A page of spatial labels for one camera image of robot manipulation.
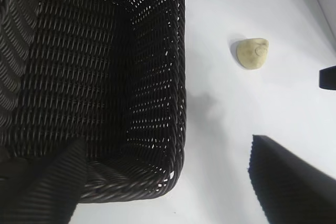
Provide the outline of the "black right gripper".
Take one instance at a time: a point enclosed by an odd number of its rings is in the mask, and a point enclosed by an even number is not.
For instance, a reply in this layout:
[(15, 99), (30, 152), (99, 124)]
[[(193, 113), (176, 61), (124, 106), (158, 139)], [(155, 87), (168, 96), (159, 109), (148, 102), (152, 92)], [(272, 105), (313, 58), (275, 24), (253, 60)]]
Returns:
[(336, 90), (336, 66), (321, 69), (319, 71), (319, 88)]

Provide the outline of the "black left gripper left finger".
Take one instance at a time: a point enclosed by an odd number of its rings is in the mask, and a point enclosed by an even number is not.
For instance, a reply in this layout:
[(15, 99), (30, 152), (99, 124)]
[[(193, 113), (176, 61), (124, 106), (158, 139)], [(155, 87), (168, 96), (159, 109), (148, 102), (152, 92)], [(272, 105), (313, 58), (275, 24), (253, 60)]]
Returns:
[(86, 145), (72, 140), (34, 161), (1, 148), (1, 223), (68, 223), (87, 181)]

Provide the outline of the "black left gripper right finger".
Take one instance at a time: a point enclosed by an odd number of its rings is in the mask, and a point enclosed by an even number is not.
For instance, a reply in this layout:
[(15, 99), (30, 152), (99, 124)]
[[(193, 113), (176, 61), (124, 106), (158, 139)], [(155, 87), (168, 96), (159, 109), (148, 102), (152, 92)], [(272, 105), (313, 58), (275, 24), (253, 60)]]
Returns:
[(248, 173), (269, 223), (335, 223), (335, 179), (265, 135), (253, 135)]

